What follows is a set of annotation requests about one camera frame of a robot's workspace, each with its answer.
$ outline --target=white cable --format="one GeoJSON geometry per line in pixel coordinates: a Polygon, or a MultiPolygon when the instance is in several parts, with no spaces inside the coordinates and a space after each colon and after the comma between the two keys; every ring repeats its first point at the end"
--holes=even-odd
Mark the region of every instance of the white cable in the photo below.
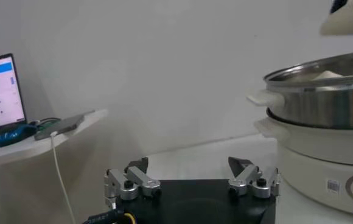
{"type": "Polygon", "coordinates": [[[57,175],[59,177],[61,189],[63,190],[63,194],[65,195],[65,199],[66,199],[69,215],[71,216],[71,222],[72,222],[72,224],[76,224],[74,213],[72,212],[71,204],[69,202],[68,195],[67,195],[67,192],[66,192],[65,184],[63,183],[63,179],[61,178],[61,175],[60,175],[59,164],[57,163],[56,149],[55,149],[55,144],[54,144],[54,137],[56,135],[57,135],[56,131],[51,133],[51,145],[52,145],[52,151],[54,153],[56,171],[57,171],[57,175]]]}

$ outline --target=laptop screen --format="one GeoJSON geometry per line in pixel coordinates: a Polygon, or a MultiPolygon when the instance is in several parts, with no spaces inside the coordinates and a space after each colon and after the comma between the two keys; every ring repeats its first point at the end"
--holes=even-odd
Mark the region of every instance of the laptop screen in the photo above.
{"type": "Polygon", "coordinates": [[[0,126],[24,120],[12,55],[0,57],[0,126]]]}

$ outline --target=yellow wire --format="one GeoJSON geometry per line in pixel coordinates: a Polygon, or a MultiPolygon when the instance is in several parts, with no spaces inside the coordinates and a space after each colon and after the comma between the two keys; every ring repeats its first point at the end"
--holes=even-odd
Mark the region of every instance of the yellow wire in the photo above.
{"type": "Polygon", "coordinates": [[[132,214],[125,213],[124,216],[128,217],[131,220],[132,224],[136,224],[136,219],[132,214]]]}

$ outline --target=computer mouse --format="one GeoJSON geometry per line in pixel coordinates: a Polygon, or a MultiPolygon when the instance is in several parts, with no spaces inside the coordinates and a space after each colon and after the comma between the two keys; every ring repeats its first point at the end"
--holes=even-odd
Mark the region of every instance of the computer mouse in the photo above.
{"type": "Polygon", "coordinates": [[[0,147],[20,142],[37,132],[34,125],[21,124],[16,128],[0,132],[0,147]]]}

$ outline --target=white wall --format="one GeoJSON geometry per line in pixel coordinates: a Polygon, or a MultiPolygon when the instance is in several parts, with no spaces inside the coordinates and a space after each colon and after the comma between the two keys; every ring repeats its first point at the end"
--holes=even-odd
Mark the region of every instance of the white wall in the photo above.
{"type": "MultiPolygon", "coordinates": [[[[103,206],[104,169],[254,133],[264,110],[245,96],[265,74],[353,52],[353,37],[318,35],[330,3],[0,0],[0,54],[15,54],[29,118],[110,110],[59,152],[83,220],[103,206]]],[[[0,223],[68,222],[51,156],[0,167],[0,223]]]]}

